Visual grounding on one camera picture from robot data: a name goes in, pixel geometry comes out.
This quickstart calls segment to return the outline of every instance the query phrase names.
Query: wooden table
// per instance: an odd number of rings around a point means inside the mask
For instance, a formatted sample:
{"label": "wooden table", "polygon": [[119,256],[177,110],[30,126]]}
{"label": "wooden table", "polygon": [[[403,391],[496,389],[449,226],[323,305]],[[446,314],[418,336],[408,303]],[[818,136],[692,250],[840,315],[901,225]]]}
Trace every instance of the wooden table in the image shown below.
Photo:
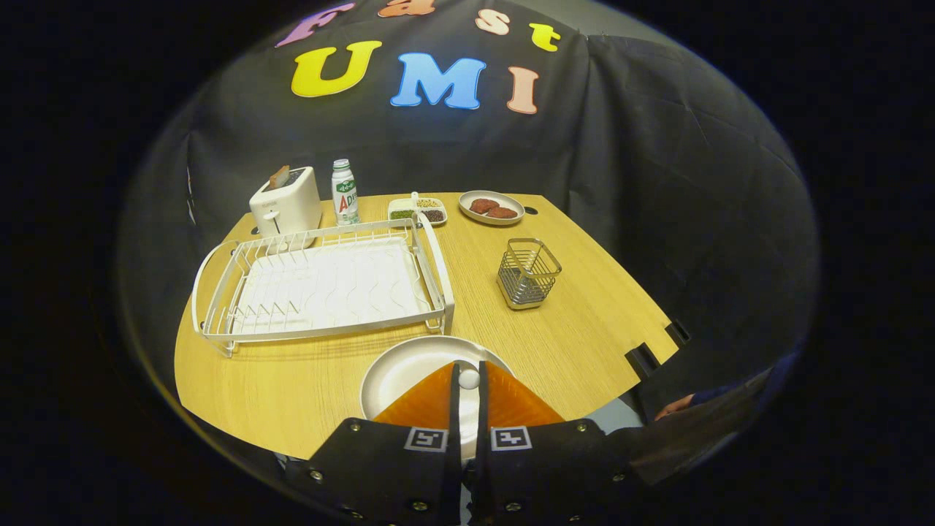
{"label": "wooden table", "polygon": [[[626,352],[646,342],[660,363],[676,351],[669,319],[617,262],[542,196],[511,195],[539,210],[512,226],[488,226],[458,209],[459,194],[424,194],[445,203],[436,227],[454,292],[452,336],[499,355],[516,377],[565,419],[586,416],[640,380]],[[361,197],[361,220],[386,219],[399,196]],[[332,204],[322,227],[333,226]],[[249,241],[245,214],[225,240]],[[539,308],[513,311],[496,284],[510,238],[539,238],[562,273]],[[205,267],[197,313],[208,308],[227,257]],[[222,357],[192,328],[191,298],[176,339],[175,373],[182,405],[237,438],[307,459],[344,418],[362,417],[360,386],[370,363],[391,346],[429,334],[423,324],[318,339],[241,343]]]}

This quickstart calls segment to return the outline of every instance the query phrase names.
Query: purple letter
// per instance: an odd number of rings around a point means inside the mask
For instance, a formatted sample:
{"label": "purple letter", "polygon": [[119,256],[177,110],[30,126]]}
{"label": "purple letter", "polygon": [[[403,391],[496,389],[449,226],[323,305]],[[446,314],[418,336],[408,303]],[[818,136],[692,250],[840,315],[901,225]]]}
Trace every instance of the purple letter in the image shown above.
{"label": "purple letter", "polygon": [[322,11],[321,13],[316,13],[306,18],[289,34],[282,42],[276,44],[275,47],[285,46],[286,44],[292,44],[297,42],[302,38],[311,37],[312,33],[315,32],[316,27],[324,27],[325,24],[333,21],[335,17],[341,11],[350,11],[353,9],[354,2],[350,4],[345,4],[343,6],[333,7],[327,11]]}

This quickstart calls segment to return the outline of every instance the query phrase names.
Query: white plate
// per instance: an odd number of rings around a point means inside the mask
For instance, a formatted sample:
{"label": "white plate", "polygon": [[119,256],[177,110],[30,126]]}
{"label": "white plate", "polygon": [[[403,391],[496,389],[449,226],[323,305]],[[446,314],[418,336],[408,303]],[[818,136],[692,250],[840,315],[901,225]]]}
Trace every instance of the white plate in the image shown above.
{"label": "white plate", "polygon": [[[442,366],[462,359],[474,367],[490,361],[513,374],[497,355],[480,345],[454,336],[424,336],[390,347],[367,369],[360,386],[360,406],[372,420],[412,386]],[[477,449],[477,419],[480,390],[461,389],[458,412],[461,431],[461,460],[474,458]]]}
{"label": "white plate", "polygon": [[[490,199],[496,201],[497,204],[499,204],[501,207],[509,208],[510,210],[516,212],[516,217],[512,217],[511,219],[500,219],[498,217],[488,217],[486,215],[472,212],[470,210],[470,204],[474,202],[474,199]],[[523,208],[523,205],[519,203],[519,201],[497,192],[491,192],[490,190],[471,190],[470,192],[461,194],[461,197],[458,198],[458,208],[460,208],[461,212],[464,212],[467,217],[487,225],[512,225],[514,223],[519,223],[525,215],[525,209]]]}

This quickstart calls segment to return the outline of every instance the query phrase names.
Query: white ball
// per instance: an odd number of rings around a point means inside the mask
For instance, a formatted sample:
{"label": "white ball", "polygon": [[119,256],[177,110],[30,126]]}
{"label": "white ball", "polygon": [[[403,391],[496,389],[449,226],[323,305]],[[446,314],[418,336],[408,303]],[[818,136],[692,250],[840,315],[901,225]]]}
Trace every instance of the white ball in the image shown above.
{"label": "white ball", "polygon": [[458,374],[458,385],[463,389],[476,389],[481,384],[481,375],[473,369]]}

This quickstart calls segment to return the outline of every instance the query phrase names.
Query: black fabric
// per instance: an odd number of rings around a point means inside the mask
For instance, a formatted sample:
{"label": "black fabric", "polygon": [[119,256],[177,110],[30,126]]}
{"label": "black fabric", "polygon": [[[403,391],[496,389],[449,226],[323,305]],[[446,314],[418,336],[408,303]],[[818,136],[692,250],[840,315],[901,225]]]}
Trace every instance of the black fabric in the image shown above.
{"label": "black fabric", "polygon": [[[769,119],[712,66],[661,44],[584,37],[499,0],[395,18],[377,16],[384,2],[356,4],[311,37],[274,49],[293,23],[245,52],[180,110],[135,175],[117,261],[126,333],[174,396],[175,338],[201,259],[281,165],[313,166],[329,198],[341,157],[361,196],[487,188],[543,194],[565,211],[692,335],[639,385],[646,415],[763,370],[804,334],[818,262],[808,193]],[[484,7],[510,15],[508,35],[474,25]],[[555,28],[558,51],[532,44],[530,22]],[[348,44],[374,39],[383,44],[352,89],[291,92],[299,54],[337,48],[323,74],[334,78]],[[403,52],[429,53],[442,70],[483,60],[481,107],[391,106]],[[507,109],[508,66],[539,73],[538,113]]]}
{"label": "black fabric", "polygon": [[750,424],[757,396],[770,376],[764,371],[709,402],[672,413],[641,428],[614,431],[608,440],[654,486],[686,472],[699,458]]}
{"label": "black fabric", "polygon": [[691,341],[637,387],[646,416],[768,367],[818,286],[808,191],[769,120],[690,51],[590,37],[568,215]]}

